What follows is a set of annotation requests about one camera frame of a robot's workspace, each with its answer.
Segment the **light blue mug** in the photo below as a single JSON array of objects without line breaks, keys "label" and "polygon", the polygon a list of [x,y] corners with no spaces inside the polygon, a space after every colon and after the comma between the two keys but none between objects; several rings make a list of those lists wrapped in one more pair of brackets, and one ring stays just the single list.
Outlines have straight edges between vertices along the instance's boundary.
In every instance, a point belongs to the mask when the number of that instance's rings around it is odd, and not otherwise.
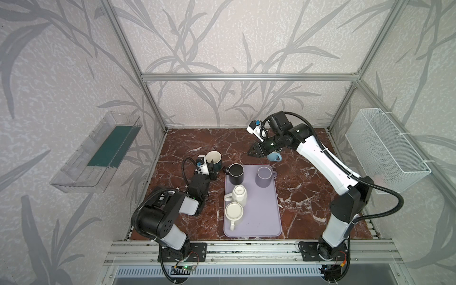
[{"label": "light blue mug", "polygon": [[267,156],[267,159],[271,162],[281,162],[283,160],[282,156],[278,152],[272,152]]}]

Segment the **lavender mug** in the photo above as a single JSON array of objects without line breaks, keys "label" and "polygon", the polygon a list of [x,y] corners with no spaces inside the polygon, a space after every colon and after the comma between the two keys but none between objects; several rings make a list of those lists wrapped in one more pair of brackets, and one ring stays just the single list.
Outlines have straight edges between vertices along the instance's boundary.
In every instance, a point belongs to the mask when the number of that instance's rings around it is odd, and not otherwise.
[{"label": "lavender mug", "polygon": [[276,177],[277,172],[271,167],[261,166],[256,172],[255,183],[260,188],[267,188]]}]

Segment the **dark green mug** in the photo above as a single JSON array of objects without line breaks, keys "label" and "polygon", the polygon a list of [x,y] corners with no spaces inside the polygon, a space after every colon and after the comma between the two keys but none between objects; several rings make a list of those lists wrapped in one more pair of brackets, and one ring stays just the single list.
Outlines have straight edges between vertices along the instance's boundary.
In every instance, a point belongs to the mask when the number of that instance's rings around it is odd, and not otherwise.
[{"label": "dark green mug", "polygon": [[210,151],[206,154],[205,161],[209,171],[219,172],[222,169],[222,155],[218,151]]}]

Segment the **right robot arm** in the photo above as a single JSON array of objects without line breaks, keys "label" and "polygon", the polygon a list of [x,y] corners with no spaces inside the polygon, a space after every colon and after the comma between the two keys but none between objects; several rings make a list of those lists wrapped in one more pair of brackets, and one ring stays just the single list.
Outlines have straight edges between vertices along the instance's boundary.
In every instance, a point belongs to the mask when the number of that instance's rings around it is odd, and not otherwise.
[{"label": "right robot arm", "polygon": [[[314,127],[303,116],[280,111],[263,121],[251,121],[247,131],[258,138],[249,149],[249,156],[263,158],[283,148],[294,150],[312,163],[336,191],[338,196],[330,204],[329,222],[319,239],[321,252],[329,253],[339,248],[360,221],[393,215],[404,205],[401,194],[375,184],[370,177],[362,177],[344,165],[323,145]],[[373,190],[392,195],[397,204],[382,213],[361,216]]]}]

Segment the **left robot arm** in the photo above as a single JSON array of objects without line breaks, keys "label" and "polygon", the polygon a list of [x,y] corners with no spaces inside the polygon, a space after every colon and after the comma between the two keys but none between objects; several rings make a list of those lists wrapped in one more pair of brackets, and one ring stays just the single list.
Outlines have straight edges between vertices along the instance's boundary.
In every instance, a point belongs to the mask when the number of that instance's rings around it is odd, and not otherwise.
[{"label": "left robot arm", "polygon": [[180,214],[198,216],[209,199],[209,186],[216,181],[222,169],[222,159],[208,154],[194,160],[186,157],[181,164],[185,190],[156,187],[137,207],[131,225],[141,236],[184,256],[190,250],[190,239],[175,220]]}]

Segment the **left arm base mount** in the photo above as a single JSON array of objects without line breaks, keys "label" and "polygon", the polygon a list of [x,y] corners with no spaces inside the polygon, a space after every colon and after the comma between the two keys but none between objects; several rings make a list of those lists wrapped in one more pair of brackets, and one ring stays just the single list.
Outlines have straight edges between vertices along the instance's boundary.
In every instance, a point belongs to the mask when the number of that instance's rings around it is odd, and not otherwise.
[{"label": "left arm base mount", "polygon": [[207,243],[187,242],[181,249],[171,247],[159,248],[159,262],[177,262],[180,260],[190,262],[204,262],[207,255]]}]

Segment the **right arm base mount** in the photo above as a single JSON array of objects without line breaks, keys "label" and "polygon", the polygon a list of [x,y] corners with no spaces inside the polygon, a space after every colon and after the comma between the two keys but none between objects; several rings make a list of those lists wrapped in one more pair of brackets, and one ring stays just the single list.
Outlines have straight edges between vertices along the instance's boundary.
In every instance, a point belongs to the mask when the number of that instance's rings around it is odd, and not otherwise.
[{"label": "right arm base mount", "polygon": [[338,247],[331,247],[324,241],[322,242],[305,242],[298,243],[299,252],[303,261],[344,261],[348,252],[348,245],[342,242]]}]

